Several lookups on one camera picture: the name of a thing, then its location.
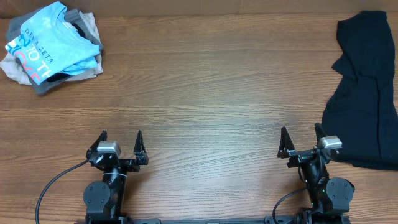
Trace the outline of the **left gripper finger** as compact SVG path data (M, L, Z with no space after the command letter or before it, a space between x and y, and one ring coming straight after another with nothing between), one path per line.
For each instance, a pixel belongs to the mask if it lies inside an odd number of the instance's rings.
M106 141L108 137L107 131L103 130L97 140L88 148L87 152L97 151L97 148L101 141Z
M138 134L137 134L137 138L136 138L136 142L135 142L135 146L134 146L134 154L137 157L145 157L146 156L146 149L144 146L144 140L143 140L143 135L142 135L141 130L139 130Z

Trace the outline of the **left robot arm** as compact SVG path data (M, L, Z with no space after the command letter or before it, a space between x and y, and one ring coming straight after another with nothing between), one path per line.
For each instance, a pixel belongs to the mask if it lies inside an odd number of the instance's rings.
M86 152L91 166L103 172L102 180L90 183L83 192L86 205L86 223L132 223L129 215L122 212L127 175L140 171L149 158L142 132L137 134L133 159L122 159L117 141L107 140L104 130Z

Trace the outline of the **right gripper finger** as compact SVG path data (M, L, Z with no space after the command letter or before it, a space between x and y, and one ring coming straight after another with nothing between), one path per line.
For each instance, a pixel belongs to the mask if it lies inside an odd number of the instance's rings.
M291 156L294 152L295 152L295 147L293 145L293 142L289 136L289 133L287 132L286 127L283 126L281 128L281 137L280 137L278 155Z
M315 134L317 137L317 146L323 145L323 138L326 137L326 132L320 123L315 123Z

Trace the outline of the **grey folded garment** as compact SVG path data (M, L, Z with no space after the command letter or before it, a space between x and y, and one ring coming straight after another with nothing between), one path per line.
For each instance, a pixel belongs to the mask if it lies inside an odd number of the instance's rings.
M20 28L23 22L30 19L37 12L38 10L35 10L23 16L11 19L9 23L9 28L6 32L6 39L12 40L13 38L17 37L21 33ZM103 46L101 45L101 40L98 40L97 38L94 37L93 30L90 29L88 22L83 17L83 14L84 13L81 12L79 9L72 9L65 13L65 20L77 29L80 36L89 40L93 44L100 45L100 49L103 49ZM55 88L56 86L60 85L65 81L68 81L68 79L71 78L72 75L57 73L39 85L36 84L35 81L33 81L33 79L29 75L28 77L35 93L38 95L45 95L50 89Z

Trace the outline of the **black t-shirt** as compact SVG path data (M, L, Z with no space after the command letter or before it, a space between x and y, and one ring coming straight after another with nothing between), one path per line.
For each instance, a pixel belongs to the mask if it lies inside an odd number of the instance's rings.
M327 134L342 142L338 162L397 170L394 106L395 46L384 11L362 11L338 22L343 51L332 68L342 78L322 117Z

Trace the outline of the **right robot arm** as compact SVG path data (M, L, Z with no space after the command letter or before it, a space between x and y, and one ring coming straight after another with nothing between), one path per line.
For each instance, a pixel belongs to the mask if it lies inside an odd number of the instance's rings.
M288 159L287 167L298 169L300 180L305 187L282 197L274 206L272 219L276 217L277 207L287 198L303 191L308 192L311 207L301 208L288 221L299 224L344 224L349 223L350 203L354 196L354 185L343 178L331 178L326 165L335 159L342 149L338 136L328 136L320 123L315 123L317 144L313 149L297 151L286 127L281 128L277 157Z

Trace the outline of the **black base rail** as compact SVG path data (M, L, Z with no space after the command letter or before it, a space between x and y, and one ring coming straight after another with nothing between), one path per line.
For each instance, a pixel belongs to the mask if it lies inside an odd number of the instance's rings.
M294 216L283 215L276 216L275 220L272 216L266 216L264 218L235 218L235 219L207 219L207 220L160 220L160 219L138 219L132 220L131 218L125 218L122 220L110 220L110 221L86 221L79 220L75 224L92 224L92 223L127 223L127 224L294 224L299 223Z

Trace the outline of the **beige folded garment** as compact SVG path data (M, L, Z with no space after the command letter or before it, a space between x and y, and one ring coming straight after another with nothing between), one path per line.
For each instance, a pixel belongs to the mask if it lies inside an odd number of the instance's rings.
M88 22L90 29L93 30L94 37L100 40L100 34L98 32L94 14L92 12L84 13L83 17ZM95 59L97 61L96 68L92 68L91 70L87 70L84 73L72 76L71 78L68 79L68 81L79 81L90 78L96 78L97 75L103 73L101 54L96 55ZM17 81L20 85L32 85L31 82L29 81L28 74L23 69L19 59L11 55L10 53L8 53L5 56L5 58L1 61L1 68L10 79Z

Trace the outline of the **light blue printed t-shirt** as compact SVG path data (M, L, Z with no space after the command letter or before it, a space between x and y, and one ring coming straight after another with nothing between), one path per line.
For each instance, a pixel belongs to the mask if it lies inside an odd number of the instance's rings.
M56 73L74 76L97 66L100 46L65 21L66 11L58 1L42 8L21 25L21 34L5 45L38 85Z

